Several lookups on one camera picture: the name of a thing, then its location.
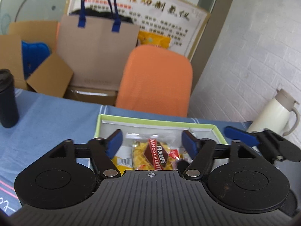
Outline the yellow waffle snack packet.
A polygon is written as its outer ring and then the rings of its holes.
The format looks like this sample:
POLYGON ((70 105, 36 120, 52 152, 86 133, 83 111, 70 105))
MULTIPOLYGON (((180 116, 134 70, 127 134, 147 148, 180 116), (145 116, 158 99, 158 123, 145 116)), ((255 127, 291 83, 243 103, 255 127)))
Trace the yellow waffle snack packet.
POLYGON ((132 163, 135 170, 175 170, 182 159, 178 148, 157 134, 127 133, 132 141, 132 163))

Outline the yellow white fries snack packet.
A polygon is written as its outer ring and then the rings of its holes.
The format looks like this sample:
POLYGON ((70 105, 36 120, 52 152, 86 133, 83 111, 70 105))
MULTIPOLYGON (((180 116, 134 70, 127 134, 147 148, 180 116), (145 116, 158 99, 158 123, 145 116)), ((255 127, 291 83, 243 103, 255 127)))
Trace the yellow white fries snack packet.
POLYGON ((126 170, 134 169, 132 150, 133 148, 131 146, 121 146, 112 159, 113 164, 121 175, 123 175, 126 170))

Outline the green cardboard snack box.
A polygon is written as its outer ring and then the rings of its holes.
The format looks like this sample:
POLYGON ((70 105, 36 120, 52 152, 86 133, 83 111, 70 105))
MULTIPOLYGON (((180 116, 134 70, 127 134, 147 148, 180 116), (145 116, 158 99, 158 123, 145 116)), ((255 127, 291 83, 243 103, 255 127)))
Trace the green cardboard snack box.
POLYGON ((120 129, 123 134, 121 146, 131 146, 132 141, 125 136, 127 133, 157 134, 169 140, 171 146, 178 148, 183 156, 180 161, 191 162, 185 148, 182 146, 182 132, 188 130, 198 139, 209 138, 219 144, 227 144, 219 129, 213 124, 190 124, 184 122, 147 120, 129 117, 118 117, 100 114, 97 118, 95 138, 108 138, 113 132, 120 129))

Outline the white thermos jug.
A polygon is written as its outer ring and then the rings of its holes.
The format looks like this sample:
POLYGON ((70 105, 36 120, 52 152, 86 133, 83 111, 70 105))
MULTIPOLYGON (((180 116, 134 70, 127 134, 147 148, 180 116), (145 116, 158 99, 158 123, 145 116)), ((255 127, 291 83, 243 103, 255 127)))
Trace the white thermos jug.
POLYGON ((252 122, 247 129, 248 133, 261 132, 265 129, 272 130, 281 136, 288 136, 298 126, 300 122, 300 113, 295 108, 295 104, 299 104, 284 89, 277 90, 277 94, 263 108, 262 112, 252 122), (296 121, 290 130, 285 131, 285 126, 289 122, 290 114, 294 113, 296 121))

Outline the blue striped tablecloth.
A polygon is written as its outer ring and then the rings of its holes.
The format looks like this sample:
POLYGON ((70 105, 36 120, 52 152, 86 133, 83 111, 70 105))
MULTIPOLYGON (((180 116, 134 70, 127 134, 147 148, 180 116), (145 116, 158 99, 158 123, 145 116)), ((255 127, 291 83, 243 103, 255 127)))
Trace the blue striped tablecloth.
POLYGON ((21 205, 14 191, 16 176, 28 165, 66 139, 86 143, 93 138, 99 114, 163 121, 213 124, 222 132, 231 125, 246 130, 250 122, 184 118, 124 110, 15 90, 18 123, 1 127, 1 209, 12 215, 21 205))

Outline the orange chair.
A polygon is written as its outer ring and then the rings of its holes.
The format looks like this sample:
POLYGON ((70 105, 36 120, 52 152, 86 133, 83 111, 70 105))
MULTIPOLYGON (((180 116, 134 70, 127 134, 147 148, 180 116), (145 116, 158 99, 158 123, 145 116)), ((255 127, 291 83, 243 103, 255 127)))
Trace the orange chair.
POLYGON ((187 117, 193 70, 189 60, 153 45, 129 55, 116 107, 152 114, 187 117))

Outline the open cardboard box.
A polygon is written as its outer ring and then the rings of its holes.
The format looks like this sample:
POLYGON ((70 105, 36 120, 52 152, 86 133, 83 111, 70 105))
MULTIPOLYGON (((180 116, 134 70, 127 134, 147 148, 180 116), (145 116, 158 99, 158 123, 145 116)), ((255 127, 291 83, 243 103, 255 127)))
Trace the open cardboard box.
POLYGON ((57 55, 57 21, 10 22, 1 35, 1 68, 10 70, 14 86, 85 103, 114 105, 115 91, 72 87, 72 69, 57 55))

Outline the black tumbler cup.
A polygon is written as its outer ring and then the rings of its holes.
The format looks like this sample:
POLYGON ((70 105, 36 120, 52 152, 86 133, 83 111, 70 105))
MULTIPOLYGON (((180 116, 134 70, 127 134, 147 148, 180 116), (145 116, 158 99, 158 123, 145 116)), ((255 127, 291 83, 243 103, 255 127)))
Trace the black tumbler cup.
POLYGON ((1 125, 7 129, 12 128, 19 121, 14 77, 8 69, 1 69, 0 115, 1 125))

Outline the yellow bag behind chair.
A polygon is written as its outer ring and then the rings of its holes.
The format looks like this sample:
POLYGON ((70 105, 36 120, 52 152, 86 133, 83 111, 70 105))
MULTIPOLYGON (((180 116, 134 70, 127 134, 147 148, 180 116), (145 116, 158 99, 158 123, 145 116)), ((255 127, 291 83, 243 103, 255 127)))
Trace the yellow bag behind chair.
POLYGON ((150 32, 139 31, 138 40, 141 45, 153 45, 156 47, 168 49, 171 38, 150 32))

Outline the chinese text poster board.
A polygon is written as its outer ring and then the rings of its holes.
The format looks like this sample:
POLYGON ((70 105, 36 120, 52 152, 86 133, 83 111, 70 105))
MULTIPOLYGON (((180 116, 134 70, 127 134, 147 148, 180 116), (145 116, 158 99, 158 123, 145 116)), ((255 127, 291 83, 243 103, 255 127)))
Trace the chinese text poster board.
MULTIPOLYGON (((192 59, 210 13, 184 0, 85 0, 98 12, 117 8, 141 31, 170 38, 169 50, 192 59)), ((81 0, 67 0, 65 15, 80 9, 81 0)))

